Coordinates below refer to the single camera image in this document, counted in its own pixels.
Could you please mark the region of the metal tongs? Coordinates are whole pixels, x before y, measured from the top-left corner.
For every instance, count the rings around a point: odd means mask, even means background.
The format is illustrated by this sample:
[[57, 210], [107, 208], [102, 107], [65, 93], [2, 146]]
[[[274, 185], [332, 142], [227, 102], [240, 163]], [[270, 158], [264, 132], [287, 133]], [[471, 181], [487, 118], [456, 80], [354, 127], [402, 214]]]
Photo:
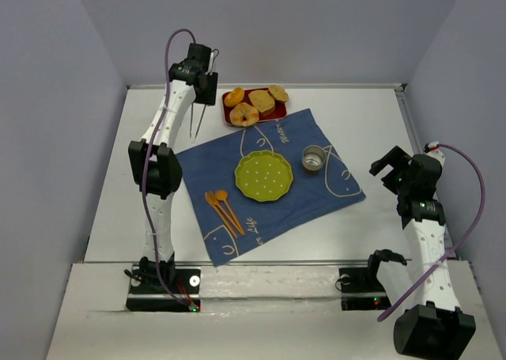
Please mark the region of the metal tongs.
[[201, 114], [199, 116], [198, 122], [195, 123], [194, 122], [195, 106], [194, 106], [194, 104], [191, 105], [191, 109], [190, 109], [190, 111], [191, 111], [191, 114], [190, 114], [190, 138], [192, 138], [194, 140], [196, 140], [198, 137], [198, 133], [200, 131], [206, 109], [207, 109], [207, 104], [204, 104], [202, 106], [202, 110], [201, 110]]

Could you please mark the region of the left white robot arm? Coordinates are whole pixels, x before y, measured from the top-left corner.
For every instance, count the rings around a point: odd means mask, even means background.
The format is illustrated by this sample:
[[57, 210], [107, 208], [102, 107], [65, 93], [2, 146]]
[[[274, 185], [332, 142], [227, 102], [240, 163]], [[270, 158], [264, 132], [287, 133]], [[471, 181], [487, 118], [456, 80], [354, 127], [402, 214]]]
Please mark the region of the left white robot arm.
[[186, 113], [195, 104], [215, 104], [218, 74], [214, 63], [218, 55], [217, 49], [190, 44], [187, 57], [167, 67], [168, 83], [153, 120], [142, 137], [127, 148], [145, 212], [145, 248], [138, 265], [141, 282], [174, 283], [171, 210], [183, 170], [173, 146]]

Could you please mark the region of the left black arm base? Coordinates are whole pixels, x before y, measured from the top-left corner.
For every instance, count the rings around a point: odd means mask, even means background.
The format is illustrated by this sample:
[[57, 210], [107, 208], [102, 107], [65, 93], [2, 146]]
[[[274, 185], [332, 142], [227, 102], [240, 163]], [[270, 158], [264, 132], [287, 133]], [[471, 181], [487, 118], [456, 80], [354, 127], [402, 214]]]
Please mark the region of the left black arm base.
[[165, 282], [173, 296], [160, 284], [157, 274], [142, 275], [137, 266], [123, 273], [129, 278], [126, 309], [145, 313], [199, 313], [201, 308], [201, 269], [198, 267], [176, 268], [172, 283]]

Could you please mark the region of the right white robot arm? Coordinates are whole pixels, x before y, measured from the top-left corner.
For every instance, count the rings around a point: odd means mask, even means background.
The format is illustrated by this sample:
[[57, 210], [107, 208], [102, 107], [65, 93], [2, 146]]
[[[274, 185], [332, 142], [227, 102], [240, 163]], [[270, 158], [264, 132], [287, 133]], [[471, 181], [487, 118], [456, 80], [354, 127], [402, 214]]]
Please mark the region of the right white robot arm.
[[369, 257], [368, 278], [383, 287], [391, 303], [377, 320], [394, 317], [396, 352], [419, 359], [458, 359], [476, 331], [474, 317], [462, 311], [448, 270], [455, 250], [445, 247], [446, 216], [436, 199], [444, 161], [436, 143], [414, 155], [396, 146], [369, 170], [376, 176], [391, 168], [382, 182], [397, 198], [410, 250], [408, 260], [390, 249]]

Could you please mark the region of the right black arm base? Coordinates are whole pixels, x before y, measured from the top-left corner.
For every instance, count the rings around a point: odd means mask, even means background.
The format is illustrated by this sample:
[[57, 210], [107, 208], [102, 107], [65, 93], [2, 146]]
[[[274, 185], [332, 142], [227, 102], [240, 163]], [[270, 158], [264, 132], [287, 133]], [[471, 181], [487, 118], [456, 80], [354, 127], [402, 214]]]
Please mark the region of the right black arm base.
[[334, 286], [341, 293], [343, 311], [386, 310], [391, 306], [384, 288], [371, 279], [366, 267], [341, 267]]

